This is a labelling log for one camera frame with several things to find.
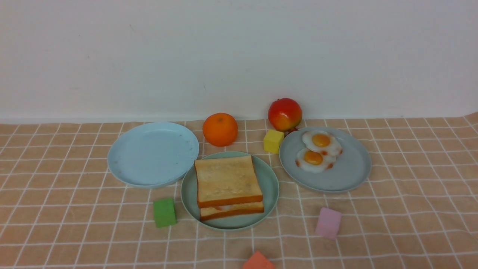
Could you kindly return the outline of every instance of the foam block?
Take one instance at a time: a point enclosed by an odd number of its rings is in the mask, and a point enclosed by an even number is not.
[[[176,213],[174,212],[174,199],[166,198],[153,202],[153,214],[156,228],[176,224]]]
[[[264,137],[264,151],[279,154],[279,147],[284,140],[284,133],[276,130],[269,130]]]
[[[342,213],[323,207],[320,210],[315,234],[335,240],[337,238],[341,218]]]
[[[242,266],[242,269],[274,269],[275,266],[264,255],[256,251]]]

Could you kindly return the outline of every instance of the toast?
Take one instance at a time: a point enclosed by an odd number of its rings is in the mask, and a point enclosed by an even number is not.
[[[199,208],[262,202],[252,156],[195,160]]]
[[[226,206],[201,208],[199,220],[208,221],[217,218],[255,213],[264,213],[264,204],[262,202],[238,203]]]

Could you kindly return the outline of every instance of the orange cube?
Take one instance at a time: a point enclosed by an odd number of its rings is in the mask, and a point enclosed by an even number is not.
[[[256,251],[242,269],[274,269],[274,265],[261,252]]]

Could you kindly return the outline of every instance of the red apple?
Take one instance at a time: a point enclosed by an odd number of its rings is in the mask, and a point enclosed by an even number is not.
[[[277,99],[269,108],[268,119],[277,131],[295,131],[295,127],[299,125],[302,120],[302,109],[299,104],[292,99]]]

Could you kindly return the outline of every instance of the egg white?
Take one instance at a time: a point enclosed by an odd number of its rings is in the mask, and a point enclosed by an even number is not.
[[[295,159],[295,163],[297,164],[297,166],[299,168],[301,168],[302,170],[307,171],[307,172],[321,173],[321,172],[325,171],[331,163],[332,164],[335,163],[335,161],[337,159],[336,156],[323,156],[322,155],[322,163],[319,164],[319,165],[313,165],[313,164],[310,164],[310,163],[306,162],[306,160],[304,160],[304,156],[305,156],[305,153],[307,151],[308,151],[307,148],[304,148],[304,149],[300,150],[297,153],[297,156],[296,156],[296,159]]]
[[[320,147],[313,143],[312,137],[317,134],[326,135],[330,139],[330,144],[328,146]],[[342,153],[342,146],[335,139],[335,137],[327,132],[323,131],[308,131],[302,135],[302,141],[305,146],[314,151],[318,152],[324,156],[338,156]]]

